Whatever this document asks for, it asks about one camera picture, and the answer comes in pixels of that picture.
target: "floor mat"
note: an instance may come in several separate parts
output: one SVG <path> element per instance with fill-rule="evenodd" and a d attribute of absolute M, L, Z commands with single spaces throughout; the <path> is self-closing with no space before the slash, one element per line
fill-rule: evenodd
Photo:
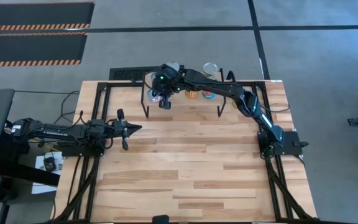
<path fill-rule="evenodd" d="M 1 66 L 78 65 L 87 33 L 0 34 Z"/>
<path fill-rule="evenodd" d="M 159 68 L 159 66 L 110 68 L 109 80 L 141 81 L 146 73 L 149 73 L 156 68 Z"/>
<path fill-rule="evenodd" d="M 93 2 L 0 4 L 0 30 L 87 28 L 93 9 Z"/>

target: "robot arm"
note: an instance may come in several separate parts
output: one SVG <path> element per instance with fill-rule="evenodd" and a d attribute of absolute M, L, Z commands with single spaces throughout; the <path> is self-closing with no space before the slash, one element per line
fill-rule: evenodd
<path fill-rule="evenodd" d="M 82 121 L 82 112 L 77 122 Z M 123 110 L 117 111 L 117 119 L 106 124 L 101 119 L 92 119 L 83 124 L 62 126 L 46 124 L 31 118 L 16 121 L 12 128 L 12 136 L 17 142 L 27 142 L 33 138 L 57 139 L 57 146 L 62 156 L 100 156 L 104 150 L 112 146 L 112 139 L 122 137 L 122 147 L 128 150 L 127 138 L 142 126 L 128 123 L 124 119 Z M 110 139 L 111 145 L 104 146 L 104 140 Z"/>
<path fill-rule="evenodd" d="M 182 90 L 204 90 L 229 97 L 236 102 L 237 109 L 244 116 L 253 118 L 267 132 L 268 141 L 271 142 L 272 147 L 283 147 L 283 129 L 273 125 L 263 113 L 259 99 L 238 84 L 212 80 L 192 69 L 176 71 L 168 65 L 162 65 L 155 73 L 152 90 L 162 97 L 159 107 L 166 110 L 171 107 L 168 100 L 170 96 Z"/>

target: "wooden table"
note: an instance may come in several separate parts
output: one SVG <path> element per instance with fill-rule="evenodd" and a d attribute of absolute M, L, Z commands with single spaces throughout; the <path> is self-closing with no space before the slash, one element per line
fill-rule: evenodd
<path fill-rule="evenodd" d="M 288 102 L 283 83 L 265 82 L 271 109 L 285 109 Z M 91 118 L 97 83 L 83 82 L 75 120 L 81 110 L 84 119 Z M 143 128 L 131 136 L 128 151 L 123 151 L 121 140 L 116 139 L 101 158 L 92 222 L 151 222 L 153 216 L 163 214 L 169 215 L 171 222 L 275 220 L 265 163 L 259 157 L 259 128 L 253 119 L 241 115 L 230 99 L 220 118 L 215 105 L 172 103 L 171 110 L 163 110 L 156 103 L 150 106 L 147 119 L 140 93 L 141 87 L 111 90 L 108 119 L 122 108 L 130 123 Z M 294 128 L 290 111 L 274 113 L 273 122 L 287 130 Z M 282 161 L 288 189 L 305 211 L 315 216 L 303 164 L 294 156 L 282 156 Z M 75 157 L 64 162 L 56 194 L 57 214 L 66 206 L 75 162 Z M 282 195 L 277 191 L 285 216 Z M 87 195 L 80 218 L 85 215 Z"/>

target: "black mat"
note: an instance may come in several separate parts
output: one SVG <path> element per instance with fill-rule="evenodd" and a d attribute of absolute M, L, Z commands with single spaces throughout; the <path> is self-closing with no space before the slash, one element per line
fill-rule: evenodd
<path fill-rule="evenodd" d="M 86 33 L 0 34 L 0 66 L 78 65 Z"/>
<path fill-rule="evenodd" d="M 87 28 L 94 3 L 0 4 L 0 30 Z"/>
<path fill-rule="evenodd" d="M 146 73 L 149 73 L 156 68 L 159 68 L 159 66 L 110 68 L 109 80 L 141 81 Z"/>

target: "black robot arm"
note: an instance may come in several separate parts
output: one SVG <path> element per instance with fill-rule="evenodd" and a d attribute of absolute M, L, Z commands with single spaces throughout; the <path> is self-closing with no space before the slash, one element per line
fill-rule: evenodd
<path fill-rule="evenodd" d="M 160 95 L 159 107 L 169 110 L 169 98 L 179 91 L 209 91 L 229 97 L 236 102 L 237 109 L 246 117 L 253 118 L 267 133 L 272 147 L 283 147 L 284 131 L 274 125 L 263 113 L 259 99 L 242 86 L 235 83 L 224 83 L 206 78 L 202 73 L 192 69 L 176 71 L 168 65 L 162 65 L 155 73 L 152 90 Z"/>
<path fill-rule="evenodd" d="M 104 150 L 112 146 L 112 140 L 122 137 L 122 147 L 128 150 L 127 138 L 142 128 L 142 126 L 128 123 L 124 119 L 122 109 L 117 111 L 117 119 L 108 123 L 101 119 L 84 122 L 82 114 L 78 121 L 71 126 L 47 124 L 31 118 L 20 119 L 12 127 L 12 136 L 16 142 L 27 142 L 33 138 L 57 139 L 55 142 L 62 156 L 102 156 Z M 110 139 L 111 145 L 106 147 L 104 140 Z"/>

